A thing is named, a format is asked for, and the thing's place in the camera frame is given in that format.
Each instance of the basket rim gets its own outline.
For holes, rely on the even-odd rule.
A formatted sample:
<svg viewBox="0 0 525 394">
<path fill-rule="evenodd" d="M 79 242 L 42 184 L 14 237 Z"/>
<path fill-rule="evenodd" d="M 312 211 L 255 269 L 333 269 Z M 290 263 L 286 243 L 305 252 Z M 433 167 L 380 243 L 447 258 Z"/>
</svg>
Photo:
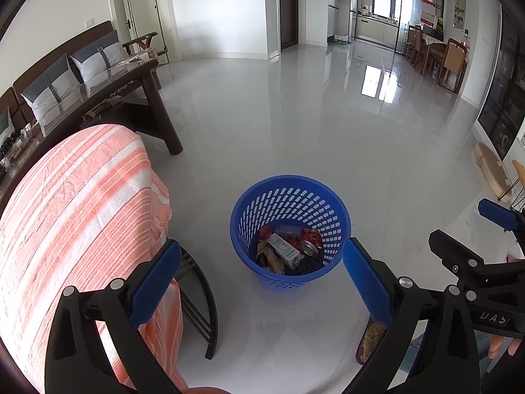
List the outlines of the basket rim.
<svg viewBox="0 0 525 394">
<path fill-rule="evenodd" d="M 257 182 L 254 185 L 251 185 L 250 188 L 248 188 L 241 197 L 237 200 L 237 203 L 235 203 L 235 206 L 232 210 L 232 216 L 230 218 L 230 238 L 232 240 L 233 248 L 235 250 L 235 253 L 237 256 L 242 260 L 242 262 L 250 268 L 254 273 L 257 273 L 258 275 L 261 275 L 262 277 L 269 278 L 273 281 L 277 281 L 279 283 L 305 283 L 307 281 L 315 280 L 316 278 L 322 277 L 323 275 L 330 272 L 333 268 L 336 267 L 336 265 L 341 261 L 343 254 L 342 252 L 339 252 L 337 255 L 334 256 L 334 258 L 330 261 L 328 265 L 325 265 L 321 270 L 317 270 L 313 273 L 306 274 L 306 275 L 279 275 L 271 273 L 270 271 L 266 271 L 260 266 L 258 266 L 255 262 L 253 262 L 250 257 L 242 251 L 242 244 L 241 239 L 237 230 L 238 221 L 240 218 L 240 214 L 242 214 L 243 208 L 241 208 L 241 203 L 245 200 L 245 198 L 256 188 L 259 188 L 260 186 L 273 182 L 275 180 L 285 180 L 285 179 L 295 179 L 295 180 L 302 180 L 309 182 L 311 184 L 316 185 L 317 187 L 325 190 L 328 194 L 331 194 L 334 199 L 337 201 L 337 203 L 341 206 L 341 209 L 343 211 L 343 217 L 345 218 L 345 221 L 348 225 L 348 236 L 345 239 L 341 239 L 341 242 L 344 244 L 352 234 L 352 225 L 350 223 L 350 215 L 348 214 L 348 210 L 343 203 L 343 201 L 339 198 L 339 195 L 337 195 L 332 189 L 327 187 L 326 185 L 322 184 L 319 181 L 316 181 L 315 179 L 312 179 L 311 177 L 301 176 L 301 175 L 278 175 L 278 176 L 272 176 L 266 179 L 263 179 L 259 182 Z"/>
</svg>

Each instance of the blue jeans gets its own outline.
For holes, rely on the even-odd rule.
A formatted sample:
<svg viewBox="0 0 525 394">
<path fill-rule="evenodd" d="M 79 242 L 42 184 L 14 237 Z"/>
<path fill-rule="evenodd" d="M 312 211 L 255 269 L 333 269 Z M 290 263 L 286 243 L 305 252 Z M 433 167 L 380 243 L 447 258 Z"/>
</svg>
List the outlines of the blue jeans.
<svg viewBox="0 0 525 394">
<path fill-rule="evenodd" d="M 476 335 L 476 344 L 478 346 L 478 354 L 479 354 L 479 375 L 480 377 L 482 377 L 487 373 L 487 369 L 490 364 L 490 359 L 489 359 L 490 335 L 488 333 L 479 332 L 477 330 L 474 330 L 474 334 Z M 407 373 L 410 372 L 412 365 L 416 361 L 416 356 L 417 356 L 417 353 L 419 351 L 422 341 L 423 341 L 423 335 L 412 340 L 412 342 L 410 343 L 410 346 L 408 350 L 406 351 L 405 358 L 403 359 L 403 362 L 401 363 L 401 366 L 399 367 L 399 369 L 401 369 L 403 372 L 407 372 Z"/>
</svg>

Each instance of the gray and white pillow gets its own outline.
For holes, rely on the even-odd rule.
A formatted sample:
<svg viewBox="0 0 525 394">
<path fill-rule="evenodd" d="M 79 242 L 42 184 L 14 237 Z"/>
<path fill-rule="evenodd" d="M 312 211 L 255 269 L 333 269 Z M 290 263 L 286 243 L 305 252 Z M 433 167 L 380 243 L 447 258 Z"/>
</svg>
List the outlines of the gray and white pillow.
<svg viewBox="0 0 525 394">
<path fill-rule="evenodd" d="M 80 86 L 67 55 L 41 73 L 22 93 L 38 123 L 46 124 L 60 114 L 58 104 L 64 102 Z"/>
<path fill-rule="evenodd" d="M 14 131 L 15 127 L 12 125 L 9 108 L 5 108 L 3 114 L 0 115 L 0 145 L 2 145 Z"/>
<path fill-rule="evenodd" d="M 128 57 L 128 52 L 122 47 L 116 31 L 96 39 L 71 55 L 84 83 Z"/>
</svg>

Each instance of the sofa armrest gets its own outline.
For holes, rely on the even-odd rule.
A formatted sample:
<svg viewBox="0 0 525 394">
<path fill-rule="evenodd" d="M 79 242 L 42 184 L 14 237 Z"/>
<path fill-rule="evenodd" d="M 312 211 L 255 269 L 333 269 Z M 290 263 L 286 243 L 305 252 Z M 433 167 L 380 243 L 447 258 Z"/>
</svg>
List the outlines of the sofa armrest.
<svg viewBox="0 0 525 394">
<path fill-rule="evenodd" d="M 131 56 L 131 46 L 133 44 L 138 44 L 138 46 L 141 49 L 146 50 L 151 44 L 151 39 L 156 35 L 158 35 L 158 33 L 156 31 L 153 31 L 152 33 L 140 36 L 138 38 L 135 38 L 134 40 L 122 44 L 122 47 L 124 47 L 128 52 L 128 55 Z"/>
</svg>

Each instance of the blue gripper pad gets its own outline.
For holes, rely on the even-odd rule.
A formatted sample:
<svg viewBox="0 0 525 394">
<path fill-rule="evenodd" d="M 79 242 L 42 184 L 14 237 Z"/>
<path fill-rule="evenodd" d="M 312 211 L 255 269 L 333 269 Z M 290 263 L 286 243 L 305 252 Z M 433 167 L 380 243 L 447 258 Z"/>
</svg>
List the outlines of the blue gripper pad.
<svg viewBox="0 0 525 394">
<path fill-rule="evenodd" d="M 478 212 L 481 216 L 499 225 L 504 230 L 514 231 L 518 229 L 516 216 L 510 210 L 486 198 L 479 202 Z"/>
<path fill-rule="evenodd" d="M 153 258 L 155 262 L 130 297 L 128 318 L 135 330 L 151 320 L 180 266 L 181 252 L 177 242 L 172 242 L 159 253 L 161 255 Z"/>
<path fill-rule="evenodd" d="M 394 320 L 392 293 L 383 284 L 379 275 L 372 267 L 372 258 L 355 238 L 345 242 L 343 246 L 343 263 L 355 286 L 357 287 L 370 316 L 374 321 L 389 327 Z M 386 264 L 374 261 L 379 265 Z"/>
</svg>

